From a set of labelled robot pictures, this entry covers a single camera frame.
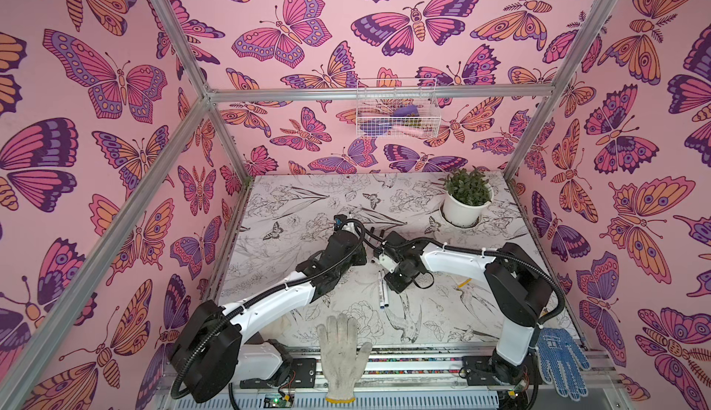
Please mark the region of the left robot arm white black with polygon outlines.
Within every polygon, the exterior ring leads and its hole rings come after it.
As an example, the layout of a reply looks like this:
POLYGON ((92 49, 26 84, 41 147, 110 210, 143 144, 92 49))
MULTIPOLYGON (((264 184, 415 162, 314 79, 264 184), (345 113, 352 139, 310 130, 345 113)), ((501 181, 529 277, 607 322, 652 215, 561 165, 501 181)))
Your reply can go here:
POLYGON ((259 332, 332 291, 353 265, 365 265, 365 237, 355 219, 339 222, 325 249, 274 286, 222 306, 212 300, 200 304, 168 355, 176 372, 170 397, 190 396, 201 404, 231 383, 280 386, 292 372, 292 356, 259 332))

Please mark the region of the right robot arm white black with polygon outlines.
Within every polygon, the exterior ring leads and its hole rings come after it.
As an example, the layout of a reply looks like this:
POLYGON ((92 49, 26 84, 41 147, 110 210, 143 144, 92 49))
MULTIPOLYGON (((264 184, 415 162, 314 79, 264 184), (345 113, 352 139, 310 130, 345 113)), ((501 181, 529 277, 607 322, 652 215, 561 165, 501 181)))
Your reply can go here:
POLYGON ((445 273, 488 285, 504 317, 502 334, 485 371, 502 385, 524 379, 544 324, 566 308, 565 293, 516 243, 498 249, 471 249, 433 238, 405 239, 396 232, 374 246, 391 291, 403 293, 420 275, 445 273))

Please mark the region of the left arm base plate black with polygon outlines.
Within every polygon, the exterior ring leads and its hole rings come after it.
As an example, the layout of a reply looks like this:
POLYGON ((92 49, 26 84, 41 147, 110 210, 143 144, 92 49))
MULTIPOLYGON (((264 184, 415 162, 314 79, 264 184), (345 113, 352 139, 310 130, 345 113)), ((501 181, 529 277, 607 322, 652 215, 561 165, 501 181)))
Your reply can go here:
POLYGON ((277 389, 296 388, 313 389, 316 383, 317 360, 316 358, 296 358, 283 361, 276 372, 266 380, 252 378, 239 381, 239 388, 249 389, 277 389))

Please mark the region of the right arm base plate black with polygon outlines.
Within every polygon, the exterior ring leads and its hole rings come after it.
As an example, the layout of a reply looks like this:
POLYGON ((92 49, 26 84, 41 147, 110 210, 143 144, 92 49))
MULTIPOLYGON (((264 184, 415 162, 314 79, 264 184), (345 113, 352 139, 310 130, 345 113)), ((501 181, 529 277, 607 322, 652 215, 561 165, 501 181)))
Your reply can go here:
POLYGON ((507 385, 507 364, 498 356, 463 356, 459 376, 468 386, 507 385))

